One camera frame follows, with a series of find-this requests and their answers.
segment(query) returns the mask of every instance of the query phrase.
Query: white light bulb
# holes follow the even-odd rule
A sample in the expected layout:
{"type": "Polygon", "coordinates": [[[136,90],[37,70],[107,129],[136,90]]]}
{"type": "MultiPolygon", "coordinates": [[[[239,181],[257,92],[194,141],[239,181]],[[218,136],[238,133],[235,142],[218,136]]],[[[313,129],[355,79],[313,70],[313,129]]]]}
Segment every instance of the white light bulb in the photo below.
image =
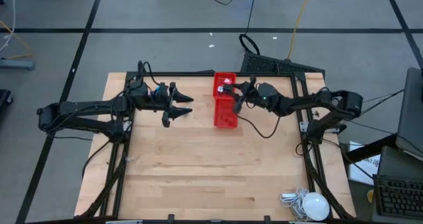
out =
{"type": "Polygon", "coordinates": [[[329,203],[322,194],[311,192],[304,197],[304,212],[315,221],[322,221],[329,215],[329,203]]]}

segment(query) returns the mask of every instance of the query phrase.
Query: yellow cable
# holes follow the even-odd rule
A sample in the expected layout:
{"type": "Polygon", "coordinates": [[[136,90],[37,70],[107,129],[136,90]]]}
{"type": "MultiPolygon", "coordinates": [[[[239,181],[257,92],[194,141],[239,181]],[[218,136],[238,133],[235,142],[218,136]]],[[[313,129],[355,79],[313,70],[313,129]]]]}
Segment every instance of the yellow cable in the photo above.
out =
{"type": "MultiPolygon", "coordinates": [[[[18,35],[16,35],[14,32],[12,32],[12,30],[3,22],[0,21],[0,24],[3,25],[4,28],[6,28],[6,30],[8,30],[11,35],[10,36],[14,36],[15,38],[17,38],[19,40],[19,42],[28,50],[31,51],[31,47],[24,41],[22,40],[18,35]]],[[[11,56],[11,57],[7,57],[6,59],[18,59],[18,58],[25,58],[25,57],[31,57],[32,55],[30,54],[24,54],[24,55],[17,55],[17,56],[11,56]]]]}
{"type": "Polygon", "coordinates": [[[291,51],[293,48],[293,41],[295,40],[295,33],[297,32],[297,28],[299,25],[299,21],[301,20],[301,16],[303,14],[304,8],[305,8],[305,4],[307,3],[308,0],[304,0],[303,6],[301,6],[301,10],[299,11],[298,17],[297,17],[297,22],[295,23],[295,27],[293,28],[293,33],[292,33],[292,38],[291,38],[291,45],[289,46],[289,52],[288,52],[288,58],[290,59],[291,57],[291,51]]]}

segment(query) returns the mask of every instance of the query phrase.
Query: red plastic bin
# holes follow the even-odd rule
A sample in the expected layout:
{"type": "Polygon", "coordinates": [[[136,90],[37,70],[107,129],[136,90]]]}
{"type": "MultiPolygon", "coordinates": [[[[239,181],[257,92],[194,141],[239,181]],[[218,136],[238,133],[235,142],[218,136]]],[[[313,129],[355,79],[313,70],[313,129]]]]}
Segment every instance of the red plastic bin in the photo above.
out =
{"type": "Polygon", "coordinates": [[[237,75],[234,73],[224,73],[224,72],[214,73],[213,97],[214,98],[232,98],[228,94],[223,93],[223,90],[219,92],[219,87],[223,87],[225,83],[234,84],[236,79],[237,79],[237,75]]]}
{"type": "Polygon", "coordinates": [[[233,98],[217,98],[214,108],[214,126],[217,128],[236,128],[238,117],[233,113],[233,98]]]}

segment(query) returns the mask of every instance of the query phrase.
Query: desk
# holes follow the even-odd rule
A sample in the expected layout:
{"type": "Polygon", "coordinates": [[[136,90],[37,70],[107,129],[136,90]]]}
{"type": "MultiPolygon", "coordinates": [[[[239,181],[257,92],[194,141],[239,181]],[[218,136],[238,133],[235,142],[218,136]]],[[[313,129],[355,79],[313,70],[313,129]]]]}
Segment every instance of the desk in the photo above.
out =
{"type": "MultiPolygon", "coordinates": [[[[104,100],[122,90],[125,77],[125,73],[109,74],[104,100]]],[[[237,77],[237,82],[248,79],[237,77]]],[[[310,93],[325,85],[320,73],[308,73],[306,79],[310,93]]],[[[153,84],[150,78],[144,80],[153,84]]],[[[194,99],[177,106],[189,106],[193,112],[171,122],[170,128],[162,126],[160,112],[135,112],[119,219],[167,219],[168,214],[179,220],[263,220],[265,215],[273,221],[294,219],[291,211],[281,206],[279,195],[294,192],[298,186],[307,187],[303,158],[294,151],[300,142],[297,116],[282,118],[270,139],[262,139],[242,120],[236,129],[216,129],[213,77],[156,80],[176,82],[180,92],[194,99]]],[[[257,82],[264,81],[293,97],[289,78],[257,78],[257,82]]],[[[320,117],[328,112],[316,110],[320,117]]],[[[271,133],[277,120],[274,114],[258,108],[244,107],[240,115],[252,120],[263,134],[271,133]]],[[[99,120],[109,119],[99,116],[99,120]]],[[[325,139],[338,142],[333,134],[326,134],[325,139]]],[[[105,136],[95,135],[90,154],[105,142],[105,136]]],[[[84,212],[103,188],[111,149],[110,145],[88,165],[76,215],[84,212]]],[[[321,155],[328,188],[346,211],[355,215],[340,149],[324,142],[321,155]]],[[[107,214],[111,214],[114,195],[113,190],[107,214]]]]}

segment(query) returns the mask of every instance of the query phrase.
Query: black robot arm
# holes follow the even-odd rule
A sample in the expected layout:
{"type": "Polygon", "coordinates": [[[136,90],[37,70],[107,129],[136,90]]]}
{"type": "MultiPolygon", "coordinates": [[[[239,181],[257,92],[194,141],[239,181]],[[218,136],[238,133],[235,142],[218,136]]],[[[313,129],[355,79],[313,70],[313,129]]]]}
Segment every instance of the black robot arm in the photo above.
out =
{"type": "Polygon", "coordinates": [[[38,127],[46,133],[54,133],[62,129],[73,129],[103,133],[110,142],[124,142],[124,117],[129,116],[134,109],[163,111],[162,123],[168,128],[169,119],[174,120],[179,116],[192,111],[190,108],[177,108],[175,102],[192,102],[193,99],[181,94],[174,82],[169,86],[157,83],[157,88],[152,91],[143,81],[142,62],[138,64],[138,76],[133,78],[126,88],[108,101],[91,102],[59,102],[37,109],[38,127]],[[101,122],[82,116],[110,114],[116,117],[109,122],[101,122]]]}
{"type": "Polygon", "coordinates": [[[278,117],[287,116],[297,110],[323,107],[330,112],[320,120],[309,121],[307,126],[307,140],[313,143],[322,143],[324,132],[335,126],[342,120],[357,118],[362,111],[363,98],[349,91],[331,92],[322,88],[318,93],[299,98],[288,98],[280,94],[268,83],[257,83],[256,77],[252,76],[250,82],[241,84],[225,85],[223,90],[235,99],[234,113],[241,111],[244,102],[275,113],[278,117]],[[233,88],[239,89],[242,95],[233,92],[233,88]]]}

